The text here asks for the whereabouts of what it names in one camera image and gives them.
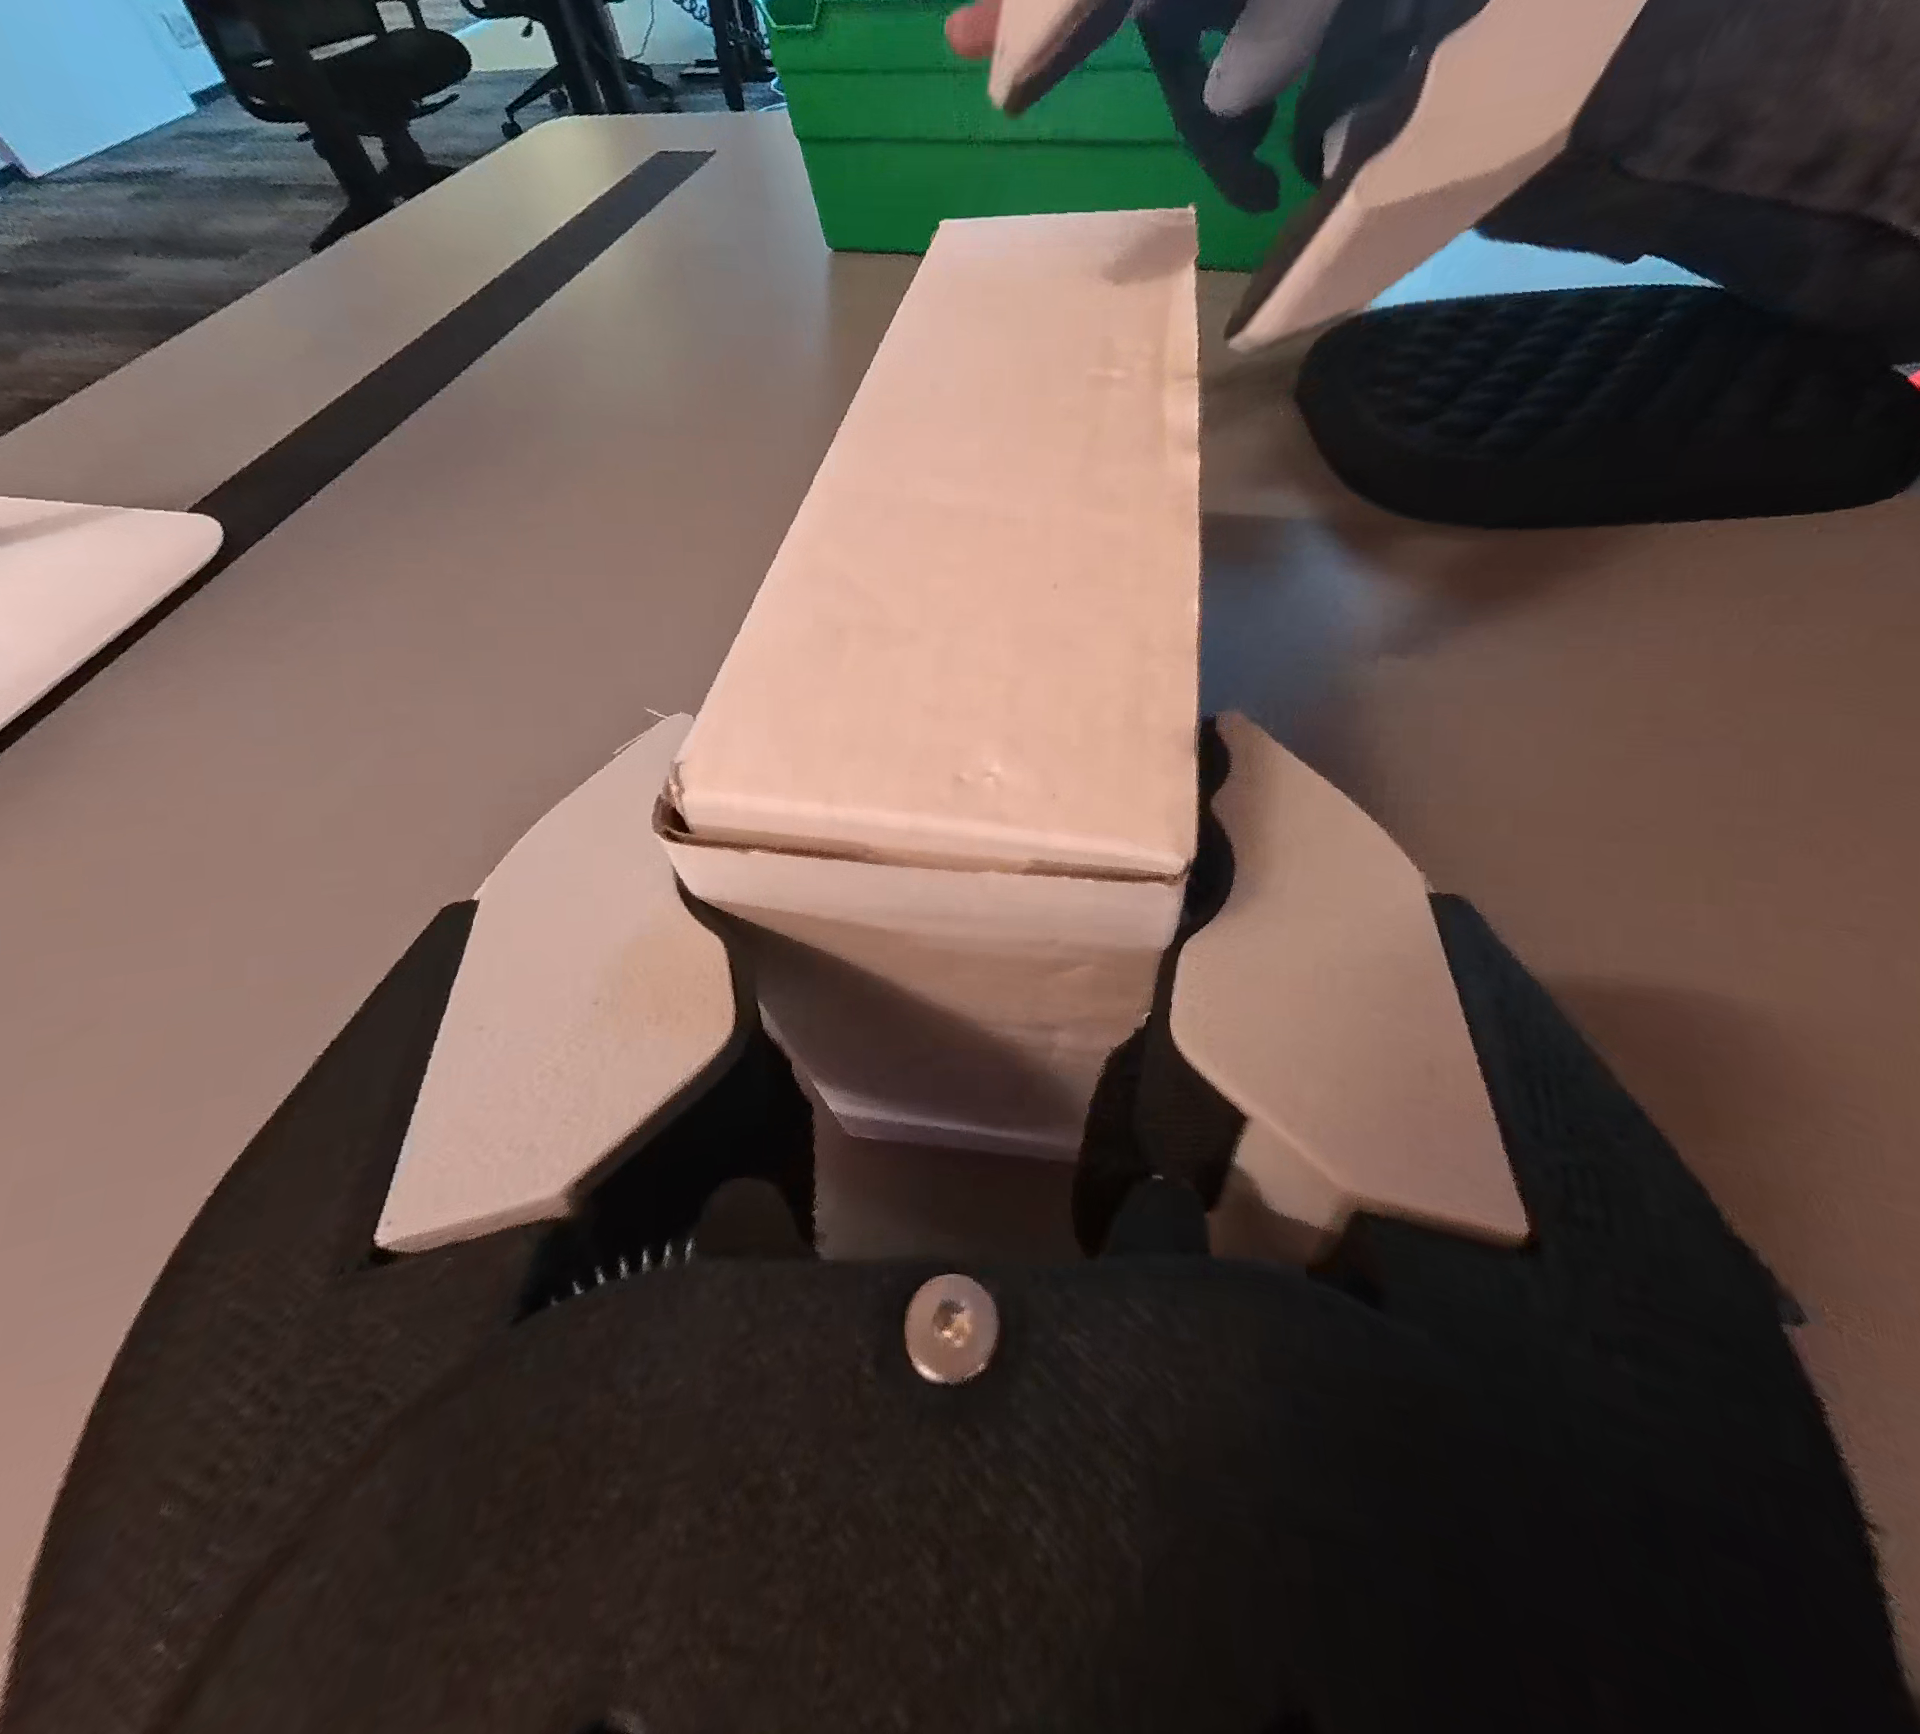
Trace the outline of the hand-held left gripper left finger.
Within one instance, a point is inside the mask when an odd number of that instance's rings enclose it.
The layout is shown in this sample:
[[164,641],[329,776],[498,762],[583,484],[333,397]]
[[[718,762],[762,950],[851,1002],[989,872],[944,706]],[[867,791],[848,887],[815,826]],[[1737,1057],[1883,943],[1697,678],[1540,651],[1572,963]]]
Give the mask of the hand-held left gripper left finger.
[[738,1037],[722,936],[657,806],[693,715],[662,715],[547,810],[474,893],[374,1245],[398,1256],[580,1218]]

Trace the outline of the black mesh cushion pad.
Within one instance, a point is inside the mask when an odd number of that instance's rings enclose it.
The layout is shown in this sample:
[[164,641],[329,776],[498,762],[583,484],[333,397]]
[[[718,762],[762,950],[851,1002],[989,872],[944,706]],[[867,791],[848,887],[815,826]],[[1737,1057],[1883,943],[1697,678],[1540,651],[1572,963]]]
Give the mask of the black mesh cushion pad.
[[1367,311],[1313,344],[1296,399],[1350,492],[1453,527],[1828,516],[1919,475],[1919,393],[1891,361],[1702,286]]

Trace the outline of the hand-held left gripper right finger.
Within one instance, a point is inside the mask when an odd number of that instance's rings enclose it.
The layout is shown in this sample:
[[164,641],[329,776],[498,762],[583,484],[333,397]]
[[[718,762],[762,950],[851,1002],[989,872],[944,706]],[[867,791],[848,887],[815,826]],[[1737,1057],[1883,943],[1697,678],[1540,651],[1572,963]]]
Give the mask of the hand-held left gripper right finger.
[[1254,719],[1222,714],[1217,733],[1233,881],[1172,965],[1168,1033],[1242,1120],[1215,1215],[1224,1250],[1310,1264],[1358,1215],[1522,1245],[1428,877]]

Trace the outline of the green plastic bin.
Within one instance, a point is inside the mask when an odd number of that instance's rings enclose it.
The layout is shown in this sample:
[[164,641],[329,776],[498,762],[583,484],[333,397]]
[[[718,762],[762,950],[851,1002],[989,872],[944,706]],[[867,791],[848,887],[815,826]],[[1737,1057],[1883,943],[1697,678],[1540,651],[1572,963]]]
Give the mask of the green plastic bin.
[[759,0],[831,249],[922,253],[958,217],[1191,206],[1201,265],[1248,274],[1310,202],[1293,161],[1296,92],[1261,143],[1278,199],[1238,210],[1181,138],[1137,22],[1007,115],[986,66],[948,45],[948,16],[969,1]]

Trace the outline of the long cardboard box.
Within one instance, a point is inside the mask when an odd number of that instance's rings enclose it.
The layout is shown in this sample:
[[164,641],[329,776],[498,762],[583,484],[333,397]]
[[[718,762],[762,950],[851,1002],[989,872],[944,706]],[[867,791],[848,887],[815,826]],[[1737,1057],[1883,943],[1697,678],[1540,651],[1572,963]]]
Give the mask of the long cardboard box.
[[1071,1160],[1196,851],[1195,210],[927,248],[654,826],[870,1139]]

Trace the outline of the clear document stand white base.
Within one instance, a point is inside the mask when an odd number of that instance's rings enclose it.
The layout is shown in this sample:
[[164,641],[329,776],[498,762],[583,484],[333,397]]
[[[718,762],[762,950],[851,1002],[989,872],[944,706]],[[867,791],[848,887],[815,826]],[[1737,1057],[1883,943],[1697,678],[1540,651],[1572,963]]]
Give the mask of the clear document stand white base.
[[197,577],[225,539],[205,511],[2,497],[2,724]]

